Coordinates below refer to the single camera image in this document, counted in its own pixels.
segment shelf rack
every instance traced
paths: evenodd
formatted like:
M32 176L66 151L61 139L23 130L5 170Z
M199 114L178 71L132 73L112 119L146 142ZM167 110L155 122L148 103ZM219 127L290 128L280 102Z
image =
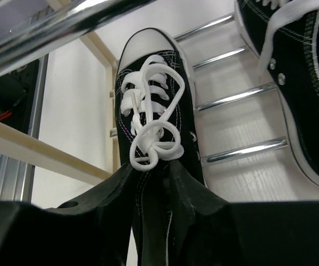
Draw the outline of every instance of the shelf rack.
M0 0L0 6L10 0ZM40 58L53 49L80 38L106 69L106 89L109 94L106 128L109 136L106 140L108 161L106 170L99 169L72 155L64 153L31 136L16 131L0 123L0 154L36 165L71 178L96 185L107 179L120 166L114 120L114 81L117 60L101 38L93 32L116 17L123 16L136 8L149 4L153 0L112 0L96 3L93 0L71 2L71 0L47 0L55 13L32 25L6 41L0 43L0 76L17 69L26 63ZM175 37L182 42L195 35L234 21L234 14L228 14ZM193 65L194 70L220 64L249 50L246 46L227 52ZM239 94L217 99L199 106L195 112L206 112L222 105L244 101L262 93L275 91L277 86L268 83L251 88ZM288 147L288 139L282 136L235 150L202 157L203 167L237 160L244 157Z

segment white shoelace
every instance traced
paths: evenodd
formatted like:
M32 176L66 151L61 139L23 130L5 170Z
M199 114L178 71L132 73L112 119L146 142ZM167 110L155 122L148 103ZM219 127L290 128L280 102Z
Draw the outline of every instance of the white shoelace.
M161 104L151 101L151 94L159 95L163 100L169 100L166 94L168 86L166 84L167 75L170 75L179 85L173 101L166 109ZM149 85L148 82L156 81L159 86ZM128 84L133 84L134 89L126 89ZM181 135L178 129L168 122L169 117L176 109L179 100L185 90L183 78L159 55L152 55L142 65L140 71L129 73L125 76L121 85L123 100L121 102L121 113L129 115L133 110L134 115L131 121L131 133L136 137L130 147L130 163L132 167L139 171L149 171L153 169L158 160L175 160L184 154L184 148L181 145ZM140 113L146 115L146 124L141 125ZM153 120L153 113L160 114L158 120ZM169 130L174 137L174 142L160 142L164 129ZM135 157L136 148L139 148L147 157ZM139 162L149 161L149 164L142 165Z
M296 21L308 12L319 10L319 0L263 0L263 6L267 6L271 2L271 9L280 7L270 18L267 31L265 34L265 42L258 65L258 72L261 76L269 65L269 61L273 51L273 36L275 32Z

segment canvas sneaker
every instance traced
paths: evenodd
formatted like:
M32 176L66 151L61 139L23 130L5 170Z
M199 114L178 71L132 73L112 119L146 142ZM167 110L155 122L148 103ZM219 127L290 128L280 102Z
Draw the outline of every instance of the canvas sneaker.
M169 162L204 184L194 107L194 71L178 43L159 29L135 33L119 61L115 116L121 164L141 175L133 232L142 265L165 265L171 252Z
M319 186L319 0L236 0L235 21L279 87L292 151Z

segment shoe rack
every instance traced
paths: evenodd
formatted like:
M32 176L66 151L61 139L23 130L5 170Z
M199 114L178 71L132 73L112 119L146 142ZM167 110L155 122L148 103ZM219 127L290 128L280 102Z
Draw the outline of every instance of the shoe rack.
M48 18L48 21L39 22L39 26L33 30L27 29L15 37L12 43L18 49L10 48L10 40L0 44L0 75L11 68L25 64L29 59L41 57L73 39L80 38L106 70L105 83L108 98L106 130L109 133L106 139L106 152L111 156L106 162L106 169L100 169L37 139L13 131L2 124L0 124L0 153L95 185L108 178L119 167L119 149L113 111L113 84L117 69L117 57L112 52L111 47L107 47L106 42L100 38L103 29L109 30L111 25L105 25L97 33L84 34L90 29L94 29L93 25L83 31L74 30L67 38L65 38L64 33L73 28L73 25L85 22L94 14L100 18L106 15L107 19L122 14L111 13L110 10L113 9L104 2L95 3L91 0L85 0L83 3L71 3L70 0L48 0L48 2L55 13ZM122 10L129 11L134 6L140 7L144 3L150 2L152 1L118 0L112 1L112 4L125 6L126 8ZM161 1L155 1L152 5L159 4L159 2ZM224 38L225 34L221 29L234 27L235 19L232 11L175 37L189 54L189 58L197 62L193 64L197 75L198 104L195 108L195 116L199 117L196 121L199 129L198 140L202 155L201 162L208 186L215 193L232 201L319 199L319 190L301 176L301 171L297 169L291 156L289 140L283 129L284 118L281 110L275 110L273 116L269 116L268 111L266 111L266 108L269 109L271 106L277 107L277 109L280 107L279 96L276 92L277 86L271 82L269 77L264 77L259 82L243 82L244 85L241 84L239 88L236 88L235 76L228 73L230 69L239 69L240 72L246 70L247 74L243 74L243 78L238 76L236 78L244 81L252 79L251 76L254 75L252 70L254 66L247 62L254 62L256 59L244 43L241 43L241 40L240 42L236 41L240 39L238 33L235 33L236 36L231 42L240 43L239 46L229 47L229 49L219 47L217 50L225 52L209 57L209 59L200 58L198 60L199 55L205 55L206 52L200 52L197 48L188 45L188 42L192 40L200 42L201 37L214 41L216 40L213 37L215 34L218 36L217 39L221 38L220 35ZM123 19L127 18L124 17L118 21L123 23ZM46 34L47 36L43 37L42 42L37 42L37 37L41 36L42 32L47 32L47 29L53 33L51 26L54 29L56 26L60 27L61 30L57 37L52 39L51 34L50 36ZM33 49L33 53L22 53ZM241 64L243 67L238 68L236 64ZM215 74L216 70L220 70L224 74ZM232 80L218 80L225 75ZM217 81L217 88L212 84L215 81ZM215 93L211 94L210 91L205 91L212 88L215 88ZM255 115L252 113L253 109L259 109L263 114ZM249 131L246 124L253 125L255 129L250 131L248 135L243 135L241 132ZM238 131L228 131L233 126ZM211 148L212 142L217 144L214 145L217 150L212 150L214 149ZM270 168L275 163L279 163L279 165ZM235 196L232 196L232 190L235 190ZM251 195L257 191L265 192Z

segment metal eyelet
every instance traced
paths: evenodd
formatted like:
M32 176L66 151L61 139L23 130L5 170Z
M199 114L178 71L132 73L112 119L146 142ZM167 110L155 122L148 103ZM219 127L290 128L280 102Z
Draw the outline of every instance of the metal eyelet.
M161 128L161 134L160 134L159 138L161 139L161 138L163 138L163 136L164 136L164 129Z
M277 82L279 83L279 85L284 86L286 83L286 76L283 73L280 73L277 76Z
M191 135L192 135L193 142L196 142L198 140L197 136L192 132L191 132Z
M269 67L271 70L274 70L276 68L276 60L274 58L270 59Z

